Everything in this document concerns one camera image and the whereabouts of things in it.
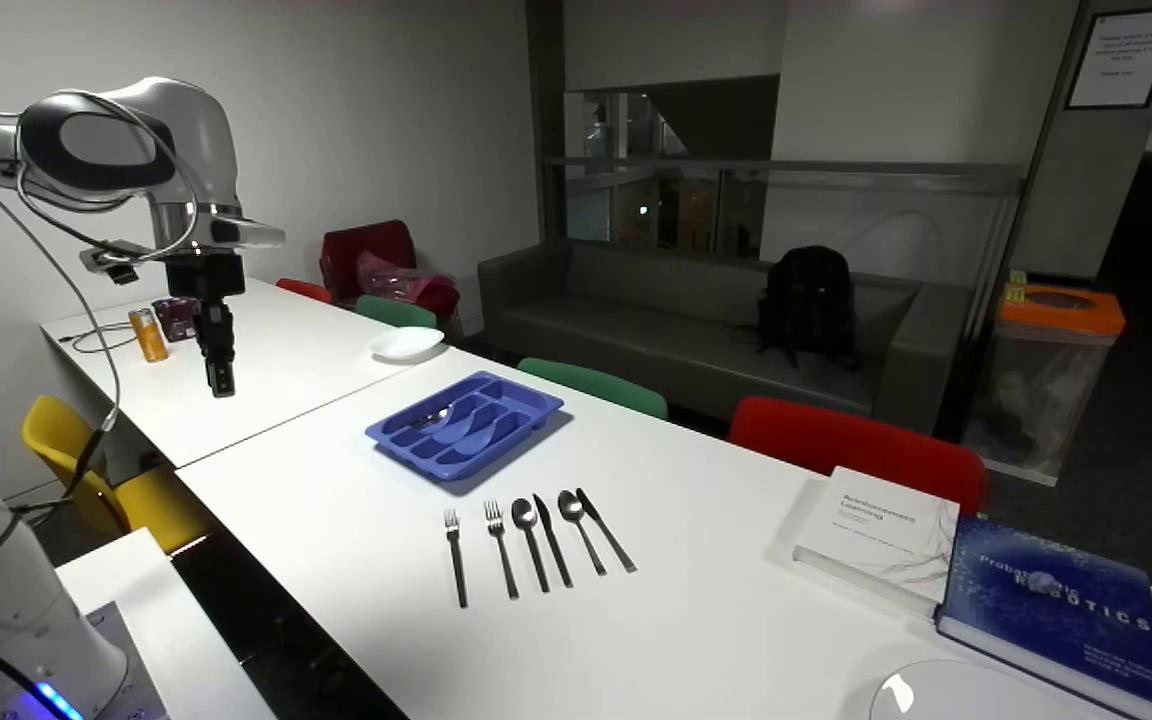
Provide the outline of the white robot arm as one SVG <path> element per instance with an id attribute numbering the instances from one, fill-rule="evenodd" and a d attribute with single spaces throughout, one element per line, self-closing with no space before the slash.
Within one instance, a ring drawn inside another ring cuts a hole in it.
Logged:
<path id="1" fill-rule="evenodd" d="M 0 187 L 26 207 L 106 211 L 140 196 L 151 239 L 82 244 L 91 271 L 129 283 L 156 259 L 166 292 L 192 309 L 192 337 L 216 400 L 235 394 L 235 333 L 228 296 L 244 292 L 244 239 L 269 239 L 235 191 L 235 141 L 225 106 L 200 85 L 144 78 L 125 88 L 62 88 L 18 111 L 0 111 Z"/>

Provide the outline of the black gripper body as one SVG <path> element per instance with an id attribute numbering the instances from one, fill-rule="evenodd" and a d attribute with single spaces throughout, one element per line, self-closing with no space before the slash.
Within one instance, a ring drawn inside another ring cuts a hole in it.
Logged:
<path id="1" fill-rule="evenodd" d="M 235 254 L 197 254 L 166 259 L 166 292 L 197 303 L 197 339 L 208 362 L 230 355 L 230 313 L 228 296 L 244 292 L 244 264 Z"/>

